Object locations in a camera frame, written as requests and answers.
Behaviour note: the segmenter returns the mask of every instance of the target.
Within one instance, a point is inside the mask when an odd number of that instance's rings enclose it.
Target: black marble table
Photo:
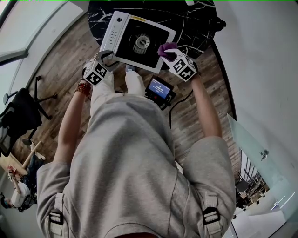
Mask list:
[[[145,18],[176,31],[174,42],[188,56],[196,59],[210,44],[215,32],[207,27],[217,16],[213,1],[90,1],[88,22],[99,45],[114,11]]]

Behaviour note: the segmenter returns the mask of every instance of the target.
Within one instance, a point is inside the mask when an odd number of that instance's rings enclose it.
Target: black buckle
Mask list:
[[[59,221],[52,220],[52,217],[55,217],[55,218],[59,219]],[[50,222],[53,222],[55,224],[63,225],[63,214],[62,214],[62,212],[55,212],[55,211],[52,210],[50,212],[50,215],[49,215],[49,220],[50,220]]]
[[[213,212],[216,212],[216,215],[217,215],[217,218],[215,220],[212,220],[212,221],[206,221],[206,218],[204,217],[204,215],[207,215],[209,213],[213,213]],[[207,225],[207,224],[210,224],[210,223],[213,223],[213,222],[216,222],[216,221],[219,221],[220,220],[220,216],[219,216],[219,213],[218,213],[218,210],[215,208],[215,207],[207,207],[204,211],[203,211],[203,225]]]

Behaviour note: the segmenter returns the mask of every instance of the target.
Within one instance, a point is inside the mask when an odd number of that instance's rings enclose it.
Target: black cable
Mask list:
[[[191,90],[191,92],[187,95],[186,98],[180,100],[179,102],[177,102],[175,105],[173,105],[173,107],[171,108],[171,110],[169,111],[169,127],[172,129],[172,121],[171,121],[171,111],[174,109],[175,106],[177,106],[179,103],[184,102],[187,98],[190,97],[190,95],[192,94],[193,90]]]

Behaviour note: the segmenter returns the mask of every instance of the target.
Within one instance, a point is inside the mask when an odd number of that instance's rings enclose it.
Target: person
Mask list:
[[[111,74],[93,88],[88,129],[76,148],[90,86],[81,81],[61,123],[52,163],[37,173],[37,221],[46,237],[221,237],[236,206],[227,143],[197,74],[191,86],[204,138],[181,174],[168,121],[126,66],[128,93]]]
[[[34,143],[30,145],[30,148],[31,151],[35,148]],[[9,173],[14,184],[14,192],[11,198],[5,198],[5,196],[1,194],[1,205],[4,208],[19,209],[22,207],[26,197],[31,194],[30,189],[36,185],[37,170],[43,165],[45,159],[46,158],[43,155],[35,152],[30,159],[30,164],[27,168],[27,175],[22,177],[22,182],[17,182],[15,175],[13,173]]]

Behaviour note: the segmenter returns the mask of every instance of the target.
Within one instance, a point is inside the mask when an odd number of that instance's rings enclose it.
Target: gray t-shirt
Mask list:
[[[179,173],[169,124],[152,101],[109,100],[90,119],[71,166],[38,170],[38,224],[55,195],[64,193],[69,237],[114,238],[147,232],[157,237],[209,237],[202,225],[206,191],[217,194],[223,234],[235,210],[235,184],[226,142],[207,137],[190,149]]]

